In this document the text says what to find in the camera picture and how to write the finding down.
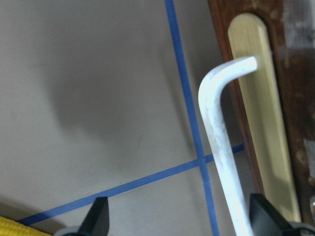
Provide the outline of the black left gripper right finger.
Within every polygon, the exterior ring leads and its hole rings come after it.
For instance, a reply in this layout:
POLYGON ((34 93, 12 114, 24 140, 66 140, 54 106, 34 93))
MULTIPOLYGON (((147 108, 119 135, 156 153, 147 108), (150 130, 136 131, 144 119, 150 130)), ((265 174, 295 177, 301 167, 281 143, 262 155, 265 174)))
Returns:
POLYGON ((315 228, 306 223, 288 222, 262 195, 250 195, 249 218, 255 236, 313 236, 315 228))

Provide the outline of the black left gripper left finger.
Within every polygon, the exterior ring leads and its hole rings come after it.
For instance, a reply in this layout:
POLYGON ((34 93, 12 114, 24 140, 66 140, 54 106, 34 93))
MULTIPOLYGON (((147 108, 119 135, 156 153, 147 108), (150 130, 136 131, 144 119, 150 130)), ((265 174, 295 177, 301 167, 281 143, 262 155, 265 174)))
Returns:
POLYGON ((80 226, 58 230, 56 236, 107 236, 110 228, 107 197, 97 197, 80 226))

